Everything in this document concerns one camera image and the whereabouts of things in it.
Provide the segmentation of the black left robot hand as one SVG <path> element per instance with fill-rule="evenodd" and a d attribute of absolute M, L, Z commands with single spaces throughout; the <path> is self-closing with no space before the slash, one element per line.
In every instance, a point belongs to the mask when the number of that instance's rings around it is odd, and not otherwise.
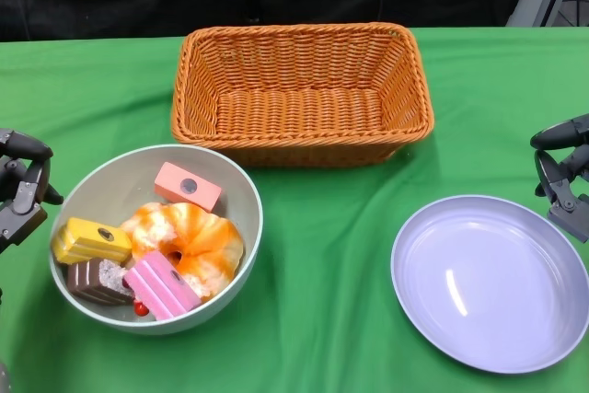
<path fill-rule="evenodd" d="M 42 205 L 60 205 L 49 182 L 53 151 L 13 129 L 1 130 L 1 250 L 19 245 L 46 219 Z"/>

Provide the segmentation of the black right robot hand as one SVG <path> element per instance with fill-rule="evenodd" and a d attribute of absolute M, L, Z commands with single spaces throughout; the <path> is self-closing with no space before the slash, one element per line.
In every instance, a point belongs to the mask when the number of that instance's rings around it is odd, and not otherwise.
<path fill-rule="evenodd" d="M 588 196 L 572 193 L 577 178 L 588 180 L 588 116 L 553 125 L 530 140 L 539 177 L 535 195 L 550 202 L 548 219 L 585 243 L 588 241 Z"/>

